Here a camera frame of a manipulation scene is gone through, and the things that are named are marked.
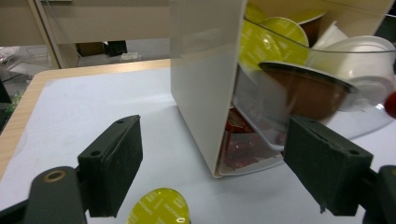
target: floor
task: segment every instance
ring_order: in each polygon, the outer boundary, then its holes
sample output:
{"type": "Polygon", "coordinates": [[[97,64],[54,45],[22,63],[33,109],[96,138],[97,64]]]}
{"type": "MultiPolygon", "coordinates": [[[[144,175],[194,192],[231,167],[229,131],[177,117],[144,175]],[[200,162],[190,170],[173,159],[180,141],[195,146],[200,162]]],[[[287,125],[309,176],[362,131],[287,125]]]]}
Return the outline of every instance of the floor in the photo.
{"type": "MultiPolygon", "coordinates": [[[[127,40],[126,45],[128,54],[137,56],[137,59],[133,61],[159,60],[170,57],[170,43],[167,38],[127,40]]],[[[15,47],[6,53],[6,55],[11,54],[12,57],[9,57],[8,60],[0,61],[1,81],[8,95],[14,101],[11,105],[0,103],[0,133],[32,78],[40,72],[52,69],[46,46],[15,47]]],[[[121,55],[109,57],[105,54],[98,54],[80,57],[78,67],[128,62],[132,61],[125,60],[121,55]]]]}

